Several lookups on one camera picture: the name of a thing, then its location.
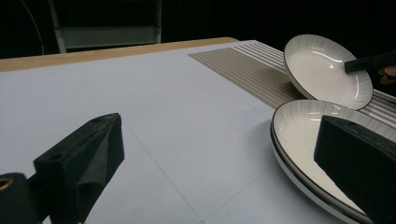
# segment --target striped mat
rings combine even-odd
[[[263,43],[189,56],[273,109],[289,101],[305,99],[289,81],[283,64],[283,52]],[[358,111],[396,128],[396,98],[393,96],[375,90],[370,104]]]

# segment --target white plate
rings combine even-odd
[[[348,119],[396,141],[396,130],[346,106],[318,100],[281,105],[274,113],[271,135],[284,171],[305,194],[343,220],[370,223],[364,212],[341,191],[314,161],[321,117]]]
[[[344,62],[355,59],[343,46],[319,35],[297,35],[284,48],[289,79],[306,98],[361,109],[373,97],[373,83],[365,70],[345,72]]]

